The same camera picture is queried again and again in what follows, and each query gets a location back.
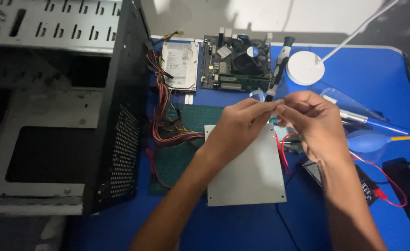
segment green cutting mat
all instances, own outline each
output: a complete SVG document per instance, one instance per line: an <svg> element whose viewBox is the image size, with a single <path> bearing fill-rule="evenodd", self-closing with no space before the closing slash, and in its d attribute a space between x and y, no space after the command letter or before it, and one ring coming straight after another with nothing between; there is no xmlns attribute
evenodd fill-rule
<svg viewBox="0 0 410 251"><path fill-rule="evenodd" d="M215 125L222 114L223 107L196 106L178 104L185 128L196 132L203 132L204 125ZM170 107L167 116L175 120L177 112ZM168 186L173 186L188 166L196 150L202 146L204 139L186 142L181 145L159 148L154 153L155 168L158 177ZM165 195L168 188L161 185L156 177L151 177L149 194Z"/></svg>

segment clear plastic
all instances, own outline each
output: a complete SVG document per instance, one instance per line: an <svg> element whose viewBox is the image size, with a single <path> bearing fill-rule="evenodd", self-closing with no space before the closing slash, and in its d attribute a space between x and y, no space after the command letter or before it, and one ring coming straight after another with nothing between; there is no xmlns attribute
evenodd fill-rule
<svg viewBox="0 0 410 251"><path fill-rule="evenodd" d="M385 118L378 115L376 112L368 109L367 107L363 106L362 104L358 103L357 101L353 100L351 97L338 91L335 88L326 88L321 92L320 95L328 96L336 100L336 105L340 109L387 122ZM369 125L359 123L359 122L349 122L347 120L346 121L343 120L343 127L344 127L346 134L351 133L355 130L360 130L360 129L374 130L374 128ZM365 161L376 163L380 159L380 157L383 155L383 153L385 152L386 146L387 144L385 144L382 148L374 152L360 153L360 152L353 151L353 153L355 153L358 157L362 158Z"/></svg>

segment cpu fan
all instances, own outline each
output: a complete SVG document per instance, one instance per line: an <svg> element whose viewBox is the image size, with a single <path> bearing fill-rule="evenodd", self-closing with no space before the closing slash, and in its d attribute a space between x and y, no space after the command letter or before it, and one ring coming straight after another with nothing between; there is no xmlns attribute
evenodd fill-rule
<svg viewBox="0 0 410 251"><path fill-rule="evenodd" d="M252 42L248 36L239 35L232 40L231 74L265 76L269 69L269 46Z"/></svg>

